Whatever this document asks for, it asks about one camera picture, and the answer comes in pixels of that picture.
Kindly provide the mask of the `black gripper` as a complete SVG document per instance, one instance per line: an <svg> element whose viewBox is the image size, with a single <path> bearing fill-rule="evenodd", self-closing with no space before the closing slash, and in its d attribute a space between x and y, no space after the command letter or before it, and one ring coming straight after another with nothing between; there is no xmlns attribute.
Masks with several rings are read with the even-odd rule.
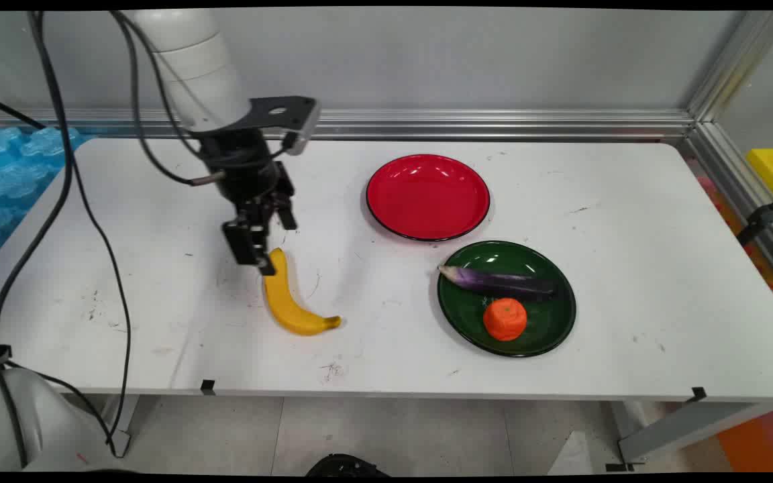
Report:
<svg viewBox="0 0 773 483"><path fill-rule="evenodd" d="M199 156L217 189L234 206L236 216L223 223L223 235L240 266L257 267L261 275L276 274L267 241L273 208L285 230L298 229L293 214L295 189L285 166L277 159L294 146L295 133L271 152L261 129L217 129L199 136Z"/></svg>

